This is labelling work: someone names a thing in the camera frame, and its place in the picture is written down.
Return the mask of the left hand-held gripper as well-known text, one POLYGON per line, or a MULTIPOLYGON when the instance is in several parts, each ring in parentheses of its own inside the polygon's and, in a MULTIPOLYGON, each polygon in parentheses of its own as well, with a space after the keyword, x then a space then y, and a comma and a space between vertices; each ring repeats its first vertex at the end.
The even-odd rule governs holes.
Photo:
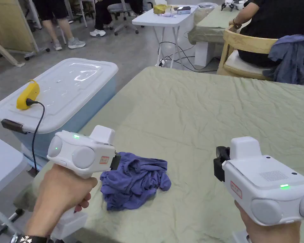
POLYGON ((97 125, 89 135, 57 132, 48 148, 50 162, 87 179, 96 172, 116 170, 121 156, 114 147, 115 131, 97 125))

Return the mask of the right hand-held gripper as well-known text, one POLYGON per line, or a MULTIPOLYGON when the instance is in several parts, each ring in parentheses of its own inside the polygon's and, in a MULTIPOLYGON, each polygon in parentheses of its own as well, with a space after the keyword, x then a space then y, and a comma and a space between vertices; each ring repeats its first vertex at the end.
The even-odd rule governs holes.
POLYGON ((238 137, 229 147, 216 147, 213 167, 215 177, 256 224, 304 220, 304 175, 262 154, 257 139, 238 137))

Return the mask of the person's left hand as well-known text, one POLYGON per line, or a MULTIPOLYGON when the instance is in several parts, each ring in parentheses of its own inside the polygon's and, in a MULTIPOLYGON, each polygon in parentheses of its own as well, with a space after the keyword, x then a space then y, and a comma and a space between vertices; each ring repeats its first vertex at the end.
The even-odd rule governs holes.
POLYGON ((79 212, 89 206, 90 191, 97 183, 95 177, 83 179, 72 170, 54 164, 40 184, 34 211, 24 233, 47 238, 66 211, 75 208, 79 212))

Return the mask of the person's right hand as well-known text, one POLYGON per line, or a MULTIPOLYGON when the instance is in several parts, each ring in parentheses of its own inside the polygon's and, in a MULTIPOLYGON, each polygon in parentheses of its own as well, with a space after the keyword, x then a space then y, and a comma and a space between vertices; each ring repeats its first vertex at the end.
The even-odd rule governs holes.
POLYGON ((234 201, 235 206, 240 211, 241 218, 246 227, 252 243, 299 243, 301 222, 290 224, 280 224, 274 226, 261 226, 256 224, 243 208, 234 201))

